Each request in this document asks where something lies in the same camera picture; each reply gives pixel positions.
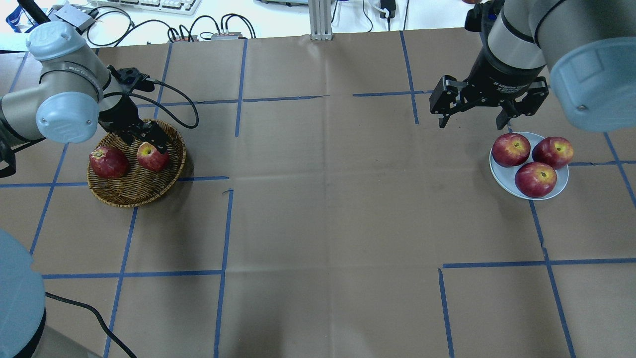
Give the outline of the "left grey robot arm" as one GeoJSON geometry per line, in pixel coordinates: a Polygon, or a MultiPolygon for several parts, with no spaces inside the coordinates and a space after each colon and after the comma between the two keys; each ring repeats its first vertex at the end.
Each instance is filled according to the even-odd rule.
{"type": "MultiPolygon", "coordinates": [[[[143,122],[131,101],[134,80],[109,70],[65,22],[46,22],[29,35],[30,54],[42,64],[37,86],[1,97],[1,177],[16,172],[15,153],[43,140],[81,143],[98,125],[124,141],[165,152],[168,136],[143,122]]],[[[46,324],[46,291],[32,255],[1,232],[1,356],[95,358],[90,349],[46,324]]]]}

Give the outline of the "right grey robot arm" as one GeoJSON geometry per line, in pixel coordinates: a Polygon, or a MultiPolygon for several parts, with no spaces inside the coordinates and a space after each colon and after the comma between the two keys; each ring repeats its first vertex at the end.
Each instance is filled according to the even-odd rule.
{"type": "Polygon", "coordinates": [[[535,115],[553,93],[566,119],[591,132],[635,126],[633,0],[487,0],[464,28],[482,47],[464,80],[441,77],[430,111],[447,125],[476,107],[500,108],[498,129],[535,115]]]}

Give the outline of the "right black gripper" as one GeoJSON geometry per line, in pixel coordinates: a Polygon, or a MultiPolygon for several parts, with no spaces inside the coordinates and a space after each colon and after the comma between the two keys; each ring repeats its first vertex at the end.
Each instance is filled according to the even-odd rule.
{"type": "Polygon", "coordinates": [[[549,95],[547,79],[537,79],[545,65],[529,69],[500,61],[483,45],[470,74],[464,81],[450,75],[439,79],[429,98],[432,115],[443,129],[461,106],[498,106],[496,127],[504,129],[511,119],[535,115],[549,95]]]}

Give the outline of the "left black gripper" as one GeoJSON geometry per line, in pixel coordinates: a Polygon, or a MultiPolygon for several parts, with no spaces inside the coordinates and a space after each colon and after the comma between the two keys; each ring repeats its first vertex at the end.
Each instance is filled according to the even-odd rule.
{"type": "Polygon", "coordinates": [[[98,114],[98,123],[110,134],[114,134],[127,145],[136,140],[148,142],[161,154],[167,152],[169,137],[157,122],[144,122],[139,117],[137,106],[125,94],[104,96],[105,109],[98,114]]]}

